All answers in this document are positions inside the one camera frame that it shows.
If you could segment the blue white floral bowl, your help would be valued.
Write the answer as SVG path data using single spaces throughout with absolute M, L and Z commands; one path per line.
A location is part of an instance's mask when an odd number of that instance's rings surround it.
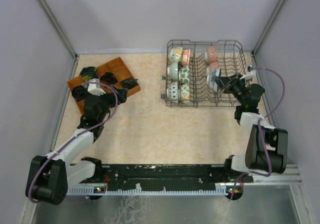
M 217 68 L 212 71 L 210 71 L 209 74 L 207 74 L 206 82 L 208 87 L 213 91 L 213 92 L 218 92 L 218 85 L 216 82 L 216 78 L 221 76 L 221 69 Z

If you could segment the pink bowl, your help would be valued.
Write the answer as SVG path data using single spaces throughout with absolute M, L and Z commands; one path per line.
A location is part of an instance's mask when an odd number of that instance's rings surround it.
M 205 52 L 204 52 L 204 59 L 207 64 L 210 64 L 212 62 L 216 61 L 217 57 L 217 51 L 215 46 L 210 46 Z
M 219 69 L 218 61 L 211 62 L 206 68 L 206 74 L 209 75 L 212 73 L 212 71 L 218 70 L 218 69 Z

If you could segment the orange green star bowl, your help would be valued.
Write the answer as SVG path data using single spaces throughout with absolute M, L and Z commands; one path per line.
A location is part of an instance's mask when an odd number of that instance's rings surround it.
M 190 103 L 190 86 L 189 83 L 182 84 L 180 87 L 180 101 L 183 104 Z

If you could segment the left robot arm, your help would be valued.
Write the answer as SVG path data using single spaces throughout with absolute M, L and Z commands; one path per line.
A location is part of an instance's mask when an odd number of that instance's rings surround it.
M 25 191 L 31 202 L 58 205 L 64 200 L 68 188 L 84 180 L 98 182 L 103 179 L 101 160 L 84 157 L 77 164 L 73 161 L 97 141 L 118 105 L 126 102 L 127 88 L 110 86 L 109 89 L 109 93 L 100 96 L 87 94 L 84 113 L 72 136 L 57 150 L 32 159 Z

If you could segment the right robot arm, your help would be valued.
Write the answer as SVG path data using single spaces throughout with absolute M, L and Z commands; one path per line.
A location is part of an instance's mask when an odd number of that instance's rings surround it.
M 233 182 L 241 176 L 241 172 L 263 176 L 284 173 L 287 167 L 288 132 L 268 124 L 260 115 L 258 104 L 265 89 L 259 84 L 246 86 L 240 74 L 215 77 L 214 80 L 221 92 L 232 94 L 239 101 L 234 118 L 250 135 L 245 154 L 232 155 L 225 160 L 224 178 Z

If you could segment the green leaf rolled cloth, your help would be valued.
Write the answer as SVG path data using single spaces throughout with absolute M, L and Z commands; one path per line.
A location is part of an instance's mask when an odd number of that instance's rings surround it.
M 130 90 L 138 85 L 138 80 L 130 77 L 122 80 L 120 83 L 123 88 Z

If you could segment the wooden compartment tray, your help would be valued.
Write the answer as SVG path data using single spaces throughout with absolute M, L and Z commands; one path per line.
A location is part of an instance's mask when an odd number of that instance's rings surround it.
M 118 89 L 122 89 L 123 86 L 121 84 L 121 81 L 123 80 L 129 80 L 129 79 L 135 79 L 135 77 L 133 76 L 133 74 L 131 73 L 131 71 L 129 70 L 129 68 L 127 67 L 127 65 L 124 63 L 124 61 L 122 60 L 121 57 L 117 57 L 113 60 L 110 60 L 104 64 L 101 64 L 99 66 L 96 67 L 97 70 L 97 75 L 100 78 L 103 74 L 105 74 L 106 72 L 111 72 L 115 75 L 115 78 L 117 80 L 117 82 L 115 83 L 115 87 Z M 77 86 L 80 86 L 82 83 L 84 82 L 84 80 L 82 79 L 82 77 L 79 75 L 77 75 L 76 77 L 74 77 L 73 79 L 68 80 L 68 87 L 70 92 Z M 138 91 L 141 90 L 141 87 L 137 81 L 137 84 L 132 87 L 132 88 L 128 88 L 128 94 L 127 96 L 132 96 L 133 94 L 137 93 Z M 79 100 L 76 101 L 76 99 L 74 98 L 76 105 L 81 113 L 81 115 L 84 114 L 84 105 L 85 105 L 85 101 L 84 100 Z

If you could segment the yellow flower dark cloth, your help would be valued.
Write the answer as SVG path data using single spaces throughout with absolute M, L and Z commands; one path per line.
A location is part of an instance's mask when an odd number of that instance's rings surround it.
M 94 66 L 85 67 L 81 70 L 80 74 L 83 81 L 88 82 L 91 79 L 98 79 L 97 68 Z

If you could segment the blue flower rolled cloth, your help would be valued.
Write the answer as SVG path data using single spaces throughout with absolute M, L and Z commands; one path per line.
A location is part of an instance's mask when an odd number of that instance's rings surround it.
M 88 91 L 84 86 L 76 86 L 71 91 L 71 95 L 76 102 L 79 102 L 86 98 L 86 96 L 88 95 Z

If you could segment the green leaf bowl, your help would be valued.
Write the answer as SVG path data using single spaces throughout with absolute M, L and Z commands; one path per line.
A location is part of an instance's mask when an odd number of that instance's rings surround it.
M 184 66 L 180 69 L 178 73 L 178 80 L 182 84 L 186 84 L 190 82 L 190 68 L 189 66 Z

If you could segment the orange patterned bowl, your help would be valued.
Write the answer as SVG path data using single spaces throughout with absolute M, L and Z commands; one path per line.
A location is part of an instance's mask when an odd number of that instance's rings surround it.
M 182 61 L 181 61 L 181 65 L 182 66 L 188 66 L 189 65 L 190 55 L 191 55 L 191 50 L 190 49 L 183 50 Z

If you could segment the blue dotted bowl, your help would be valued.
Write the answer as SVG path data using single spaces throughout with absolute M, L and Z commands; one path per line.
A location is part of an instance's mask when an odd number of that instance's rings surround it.
M 179 82 L 174 81 L 170 84 L 170 86 L 166 89 L 167 97 L 170 100 L 178 101 L 180 98 L 180 88 L 179 88 Z

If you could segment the yellow blue patterned bowl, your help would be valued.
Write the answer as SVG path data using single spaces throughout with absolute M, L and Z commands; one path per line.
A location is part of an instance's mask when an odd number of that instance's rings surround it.
M 172 48 L 168 54 L 169 63 L 180 62 L 182 55 L 183 55 L 183 48 L 182 47 Z

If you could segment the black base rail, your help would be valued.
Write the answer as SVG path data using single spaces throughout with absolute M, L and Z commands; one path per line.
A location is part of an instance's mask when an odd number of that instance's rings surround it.
M 211 164 L 103 164 L 82 184 L 97 184 L 104 194 L 230 195 L 239 174 Z

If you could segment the aluminium frame rail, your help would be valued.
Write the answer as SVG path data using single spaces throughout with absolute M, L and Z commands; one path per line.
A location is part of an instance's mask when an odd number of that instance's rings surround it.
M 269 177 L 253 174 L 253 185 L 291 185 L 301 184 L 302 178 L 298 166 L 295 164 L 288 164 L 284 173 L 273 173 Z

